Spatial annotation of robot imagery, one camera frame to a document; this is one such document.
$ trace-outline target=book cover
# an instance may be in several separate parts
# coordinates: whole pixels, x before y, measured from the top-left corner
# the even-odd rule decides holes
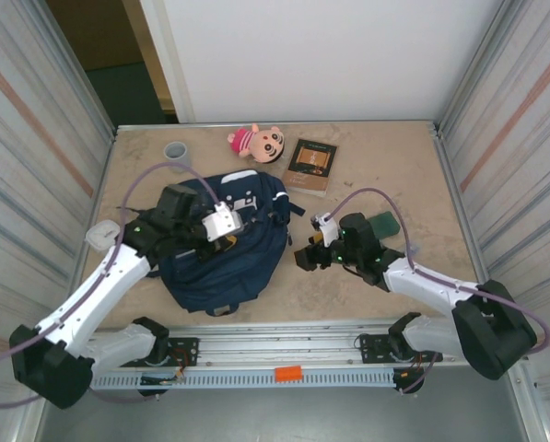
[[[285,187],[294,191],[325,195],[337,148],[336,145],[299,139],[283,175]]]

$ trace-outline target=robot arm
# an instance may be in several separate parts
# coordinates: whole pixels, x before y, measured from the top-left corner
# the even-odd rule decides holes
[[[135,320],[105,338],[92,339],[92,334],[159,260],[183,249],[195,249],[200,260],[208,259],[226,248],[225,236],[242,229],[239,214],[223,203],[203,219],[189,219],[196,196],[196,192],[179,185],[165,188],[158,206],[125,226],[123,243],[109,250],[99,267],[61,307],[34,329],[19,326],[13,331],[11,347],[59,325],[12,356],[18,381],[63,409],[84,395],[93,378],[109,370],[134,359],[147,358],[152,363],[164,359],[169,331],[148,318]]]
[[[410,313],[398,320],[389,329],[396,354],[434,351],[464,356],[482,376],[498,379],[536,344],[522,313],[475,293],[513,302],[504,285],[458,281],[415,262],[412,266],[401,252],[380,244],[362,214],[344,216],[339,226],[329,214],[316,216],[312,224],[318,233],[309,246],[295,252],[299,267],[353,267],[366,283],[410,296],[444,316],[431,319]]]

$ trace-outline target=stuffed toy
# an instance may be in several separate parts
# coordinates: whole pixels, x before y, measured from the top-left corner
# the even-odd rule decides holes
[[[285,149],[283,133],[278,127],[261,131],[256,123],[250,131],[240,127],[234,134],[229,134],[228,141],[231,150],[241,158],[252,155],[259,163],[274,163]]]

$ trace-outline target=metal wall panel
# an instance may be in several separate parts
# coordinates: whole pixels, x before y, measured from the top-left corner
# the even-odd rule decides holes
[[[40,2],[0,2],[0,352],[67,296],[113,139],[60,35]],[[27,395],[0,364],[0,401]]]
[[[440,132],[489,275],[550,325],[550,0],[513,3]],[[550,348],[531,359],[550,415]]]

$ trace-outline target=cable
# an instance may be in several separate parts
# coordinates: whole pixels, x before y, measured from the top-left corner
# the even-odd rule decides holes
[[[484,292],[484,291],[481,291],[481,290],[477,290],[477,289],[474,289],[474,288],[468,288],[468,287],[462,287],[462,286],[457,287],[457,285],[451,283],[450,281],[445,281],[442,278],[439,278],[437,276],[434,276],[432,274],[424,272],[423,270],[418,269],[415,266],[415,262],[414,262],[414,258],[413,258],[414,253],[412,253],[412,242],[410,241],[410,235],[407,231],[407,227],[405,226],[405,222],[404,222],[404,218],[402,217],[402,213],[400,212],[400,209],[397,207],[397,204],[395,204],[395,202],[392,200],[392,198],[387,193],[385,193],[384,191],[381,191],[379,189],[375,189],[374,187],[364,187],[362,189],[358,189],[357,191],[354,191],[354,192],[350,193],[348,196],[346,196],[346,198],[341,203],[338,204],[338,206],[335,209],[333,209],[333,211],[326,218],[326,221],[328,219],[332,218],[334,215],[336,215],[338,213],[338,211],[340,211],[340,209],[342,209],[346,205],[346,203],[348,203],[352,198],[357,196],[359,193],[363,193],[363,192],[374,192],[374,193],[377,193],[377,194],[381,195],[383,198],[385,198],[385,200],[387,200],[387,202],[392,207],[393,211],[397,215],[397,218],[400,222],[400,225],[402,226],[402,231],[404,232],[405,257],[407,258],[407,262],[408,262],[410,268],[414,272],[418,273],[420,276],[423,276],[423,277],[425,277],[426,279],[428,279],[432,282],[442,284],[442,285],[445,285],[445,286],[450,287],[450,288],[455,288],[455,289],[461,290],[462,292],[465,292],[465,293],[470,293],[472,295],[477,295],[479,297],[485,297],[486,299],[490,299],[492,301],[503,304],[506,307],[514,308],[515,310],[518,310],[520,313],[522,313],[522,314],[528,316],[529,318],[533,319],[543,329],[544,338],[543,338],[543,341],[540,344],[534,346],[531,350],[529,350],[527,352],[527,354],[531,355],[531,354],[534,354],[534,353],[542,352],[549,345],[549,342],[550,342],[550,328],[549,328],[549,326],[544,322],[544,320],[539,318],[537,315],[535,315],[532,311],[528,310],[526,307],[523,307],[519,304],[516,304],[515,302],[504,299],[503,297],[498,297],[496,295],[492,295],[491,293],[487,293],[487,292]]]
[[[406,387],[405,389],[400,389],[400,393],[405,394],[409,390],[413,389],[416,385],[418,385],[420,382],[424,380],[424,378],[427,376],[427,374],[430,372],[432,367],[434,366],[434,363],[437,362],[437,359],[439,358],[439,354],[435,353],[432,355],[432,359],[430,359],[430,364],[428,364],[428,367],[426,370],[424,370],[424,373],[418,378],[412,385]]]
[[[151,172],[153,172],[154,170],[157,170],[157,169],[162,169],[162,168],[169,168],[169,167],[174,167],[174,163],[172,162],[169,162],[169,161],[166,161],[166,162],[163,162],[163,163],[158,163],[146,170],[144,170],[135,180],[134,182],[129,186],[129,189],[127,189],[127,192],[125,193],[125,196],[123,197],[123,200],[121,202],[121,212],[120,212],[120,231],[119,231],[119,235],[117,236],[117,239],[116,239],[116,246],[111,254],[111,257],[109,258],[109,262],[107,263],[107,265],[104,267],[104,272],[102,272],[98,277],[97,279],[95,279],[94,283],[88,288],[88,290],[85,292],[85,294],[78,299],[78,301],[71,307],[69,308],[61,317],[58,321],[56,321],[53,325],[51,325],[50,327],[48,327],[47,329],[41,331],[39,334],[37,334],[36,336],[32,337],[31,339],[25,341],[24,343],[20,343],[19,345],[16,345],[12,348],[9,348],[8,350],[6,350],[5,352],[3,353],[0,353],[0,361],[3,361],[5,359],[7,359],[8,357],[12,356],[12,355],[15,355],[19,352],[22,352],[23,350],[25,350],[26,348],[32,346],[33,344],[39,342],[41,339],[45,338],[48,334],[50,334],[51,332],[53,332],[55,329],[57,329],[58,327],[60,327],[70,316],[72,316],[72,314],[77,311],[86,301],[87,299],[94,293],[94,291],[97,289],[97,287],[100,285],[100,283],[102,282],[102,280],[105,278],[105,274],[110,270],[110,268],[112,267],[113,263],[115,262],[115,259],[117,258],[117,255],[119,254],[119,249],[121,247],[118,247],[121,245],[121,243],[123,242],[123,236],[124,236],[124,233],[125,233],[125,224],[126,224],[126,220],[127,220],[127,210],[126,210],[126,206],[127,206],[127,201],[129,200],[129,197],[131,196],[131,194],[133,193],[135,187],[137,187],[139,185],[139,183],[147,176],[149,175]],[[209,193],[209,195],[211,196],[211,199],[213,200],[213,202],[215,204],[219,204],[219,200],[217,199],[217,195],[215,193],[215,191],[211,188],[211,186],[209,185],[209,183],[197,172],[195,171],[193,168],[190,168],[189,166],[186,166],[184,164],[180,164],[179,163],[179,168],[182,168],[182,169],[185,169],[186,171],[190,172],[192,175],[194,175],[200,182],[201,184],[203,184],[203,186],[206,188],[207,192]],[[6,406],[10,406],[9,408],[14,408],[14,407],[18,407],[20,405],[24,405],[25,403],[21,403],[23,401],[20,401],[20,402],[10,402],[10,403],[1,403],[0,404],[0,408],[6,408]]]
[[[352,342],[352,346],[355,347],[357,350],[360,350],[360,345],[357,346],[357,341],[362,337],[362,336],[368,336],[366,333],[360,333],[356,338],[355,340]]]
[[[0,410],[9,410],[11,408],[22,407],[23,405],[28,405],[35,402],[37,399],[41,399],[41,396],[31,396],[30,398],[16,402],[2,402],[0,403]]]
[[[184,367],[183,368],[186,368],[186,367],[189,366],[189,356],[186,354],[186,352],[184,350],[182,350],[181,348],[172,347],[171,351],[172,352],[179,352],[179,353],[182,354],[182,360],[184,361]]]
[[[179,366],[179,369],[176,370],[176,372],[174,373],[174,378],[176,378],[179,375],[179,372],[181,373],[181,376],[184,376],[184,366],[182,365],[181,361],[179,361],[179,358],[173,352],[170,352],[170,356],[172,356],[172,359],[174,359],[174,362],[176,362]]]
[[[354,270],[352,270],[351,268],[349,267],[346,267],[345,265],[342,266],[343,269],[345,269],[347,272],[349,272],[350,274],[353,274],[354,276],[358,276],[359,278],[361,277],[360,274],[358,274],[357,272],[355,272]]]

